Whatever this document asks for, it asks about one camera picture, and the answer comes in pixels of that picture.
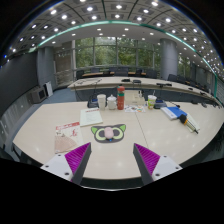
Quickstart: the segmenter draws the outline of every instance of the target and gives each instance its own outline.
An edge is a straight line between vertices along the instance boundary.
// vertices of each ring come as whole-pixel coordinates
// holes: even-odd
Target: ceiling light
[[[62,19],[67,19],[67,16],[66,15],[63,15],[61,18]]]
[[[93,10],[93,8],[92,8],[92,7],[88,7],[87,10],[88,10],[89,12],[91,12],[91,11]]]
[[[121,6],[121,5],[117,5],[116,8],[117,8],[117,9],[121,9],[122,6]]]
[[[53,11],[51,11],[51,15],[54,15],[55,13],[57,12],[57,10],[53,10]]]
[[[157,2],[152,2],[152,5],[153,5],[153,6],[157,6],[158,3],[157,3]]]

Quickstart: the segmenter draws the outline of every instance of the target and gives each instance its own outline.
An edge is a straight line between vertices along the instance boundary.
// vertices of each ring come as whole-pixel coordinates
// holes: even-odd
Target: conference table
[[[74,85],[79,89],[80,86],[93,88],[87,82],[86,86],[84,83],[80,84],[80,81],[76,81],[68,88],[74,90]],[[118,80],[109,77],[101,84],[108,87],[109,83],[114,85],[116,81]],[[153,85],[153,83],[154,80],[151,80],[151,83],[146,82],[145,85]],[[178,85],[173,83],[173,88],[178,90]],[[167,106],[174,106],[170,102],[166,103]],[[178,119],[169,120],[162,110],[149,110],[147,106],[145,106],[145,112],[141,113],[109,110],[108,107],[104,111],[100,111],[103,123],[96,124],[96,126],[126,125],[124,138],[119,142],[99,143],[91,131],[91,127],[95,125],[80,127],[84,144],[91,142],[92,150],[83,178],[90,180],[140,178],[141,174],[133,155],[134,143],[142,145],[158,155],[169,156],[177,164],[181,164],[199,153],[222,126],[224,109],[222,106],[214,107],[209,104],[205,108],[201,104],[176,103],[180,105],[181,110],[189,113],[198,123],[199,134],[191,133]],[[79,122],[82,109],[87,109],[87,102],[42,105],[21,127],[13,144],[31,158],[41,164],[46,164],[55,156],[55,127]]]

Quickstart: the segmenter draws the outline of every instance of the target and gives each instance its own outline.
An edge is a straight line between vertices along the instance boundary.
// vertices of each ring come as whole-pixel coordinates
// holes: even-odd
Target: document
[[[83,144],[79,122],[56,126],[55,153],[71,151]]]
[[[80,126],[103,123],[99,108],[81,110]]]

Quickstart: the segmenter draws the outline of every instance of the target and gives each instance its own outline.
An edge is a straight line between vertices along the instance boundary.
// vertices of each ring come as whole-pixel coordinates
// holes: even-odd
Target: cartoon face sticker
[[[104,130],[107,127],[113,129],[114,136],[112,139],[107,139],[104,135]],[[125,124],[91,127],[91,131],[94,134],[95,140],[99,143],[115,143],[121,141],[124,138],[125,129]]]

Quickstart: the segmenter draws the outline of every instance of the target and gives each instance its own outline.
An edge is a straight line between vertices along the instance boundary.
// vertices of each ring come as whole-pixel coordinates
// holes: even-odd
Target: paper cup
[[[148,95],[148,108],[153,109],[155,102],[156,102],[156,96]]]

